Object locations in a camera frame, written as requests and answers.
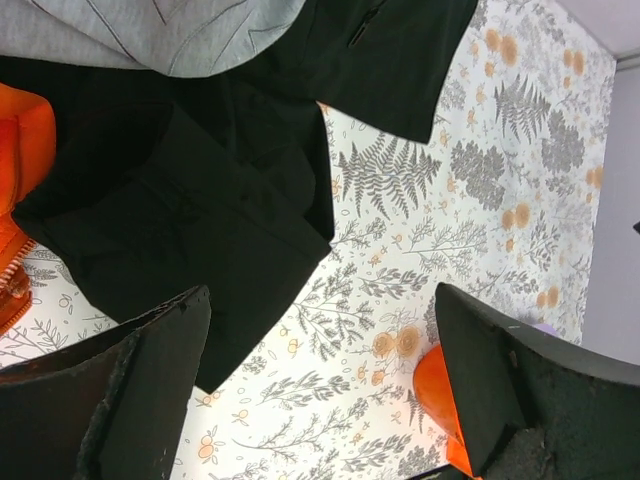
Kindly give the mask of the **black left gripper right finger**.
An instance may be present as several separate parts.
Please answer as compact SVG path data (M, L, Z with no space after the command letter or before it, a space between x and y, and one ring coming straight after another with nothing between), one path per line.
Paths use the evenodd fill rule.
M636 479L639 368L441 283L435 314L471 473Z

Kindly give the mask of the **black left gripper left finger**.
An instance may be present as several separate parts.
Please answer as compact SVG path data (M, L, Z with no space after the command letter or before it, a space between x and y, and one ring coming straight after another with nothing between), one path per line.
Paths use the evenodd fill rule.
M209 292L1 372L4 479L167 479L204 349Z

